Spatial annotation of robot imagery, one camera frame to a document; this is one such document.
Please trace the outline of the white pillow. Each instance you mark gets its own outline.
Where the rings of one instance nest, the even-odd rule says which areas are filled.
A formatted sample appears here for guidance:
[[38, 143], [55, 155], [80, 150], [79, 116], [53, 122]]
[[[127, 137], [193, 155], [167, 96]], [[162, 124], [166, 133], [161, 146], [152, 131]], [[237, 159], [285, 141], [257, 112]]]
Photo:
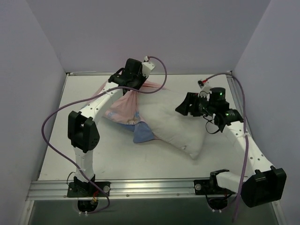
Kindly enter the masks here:
[[175, 111], [184, 98], [184, 94], [171, 90], [139, 94], [139, 114], [157, 138], [196, 159], [206, 136], [205, 120]]

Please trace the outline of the blue pink printed pillowcase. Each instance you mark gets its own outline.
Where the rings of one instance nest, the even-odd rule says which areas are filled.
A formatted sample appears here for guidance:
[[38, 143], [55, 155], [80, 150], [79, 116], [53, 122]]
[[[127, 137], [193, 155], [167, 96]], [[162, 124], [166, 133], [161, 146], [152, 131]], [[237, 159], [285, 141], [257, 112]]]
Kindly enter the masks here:
[[144, 143], [156, 139], [151, 128], [139, 113], [138, 98], [140, 96], [152, 97], [154, 95], [130, 90], [114, 102], [103, 115], [104, 118], [132, 131], [134, 143]]

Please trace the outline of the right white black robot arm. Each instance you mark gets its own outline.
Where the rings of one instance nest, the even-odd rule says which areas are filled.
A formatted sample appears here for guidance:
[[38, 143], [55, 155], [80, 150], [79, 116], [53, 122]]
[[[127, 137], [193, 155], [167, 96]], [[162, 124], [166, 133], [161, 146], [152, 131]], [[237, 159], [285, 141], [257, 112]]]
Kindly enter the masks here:
[[281, 199], [286, 182], [286, 173], [276, 168], [265, 156], [247, 132], [244, 119], [236, 109], [231, 109], [225, 99], [224, 88], [212, 88], [205, 97], [189, 92], [183, 102], [175, 109], [187, 116], [210, 117], [209, 122], [218, 127], [233, 144], [238, 153], [244, 155], [251, 176], [244, 179], [228, 169], [213, 171], [206, 184], [201, 184], [201, 195], [240, 194], [243, 202], [250, 208]]

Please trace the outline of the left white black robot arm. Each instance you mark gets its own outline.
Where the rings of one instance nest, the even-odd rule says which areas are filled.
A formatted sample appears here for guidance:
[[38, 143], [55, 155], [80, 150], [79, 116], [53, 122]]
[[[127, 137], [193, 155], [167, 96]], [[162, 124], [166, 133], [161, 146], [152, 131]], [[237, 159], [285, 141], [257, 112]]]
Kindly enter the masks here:
[[80, 111], [72, 111], [68, 115], [67, 136], [74, 147], [75, 162], [79, 166], [75, 172], [74, 184], [83, 196], [90, 196], [95, 190], [91, 181], [95, 180], [93, 150], [100, 141], [97, 123], [110, 106], [127, 92], [124, 88], [115, 87], [138, 90], [154, 68], [155, 65], [150, 61], [128, 59], [125, 67], [110, 76], [104, 87], [99, 89], [102, 96], [90, 101]]

